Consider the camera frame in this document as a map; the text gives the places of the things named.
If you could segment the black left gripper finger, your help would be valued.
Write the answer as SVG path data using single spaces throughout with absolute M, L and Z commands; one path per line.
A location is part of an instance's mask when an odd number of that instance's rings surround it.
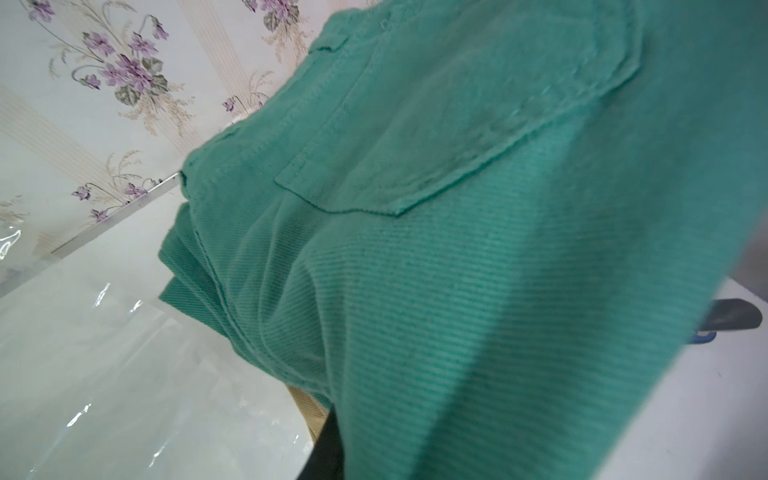
M 344 448 L 335 410 L 331 410 L 297 480 L 343 480 Z

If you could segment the beige trousers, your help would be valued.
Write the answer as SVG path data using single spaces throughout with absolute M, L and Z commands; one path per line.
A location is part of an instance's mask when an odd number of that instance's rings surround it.
M 329 411 L 303 390 L 289 385 L 287 389 L 307 425 L 312 441 L 316 443 L 328 419 Z

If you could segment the clear plastic vacuum bag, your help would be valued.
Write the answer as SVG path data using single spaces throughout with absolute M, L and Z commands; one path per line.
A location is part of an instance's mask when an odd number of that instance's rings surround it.
M 5 479 L 293 479 L 312 440 L 286 388 L 161 305 L 162 236 L 1 250 Z

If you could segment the teal garment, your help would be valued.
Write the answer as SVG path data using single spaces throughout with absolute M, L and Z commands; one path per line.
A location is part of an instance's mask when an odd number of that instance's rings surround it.
M 763 1 L 334 13 L 192 152 L 162 300 L 348 479 L 587 479 L 767 207 Z

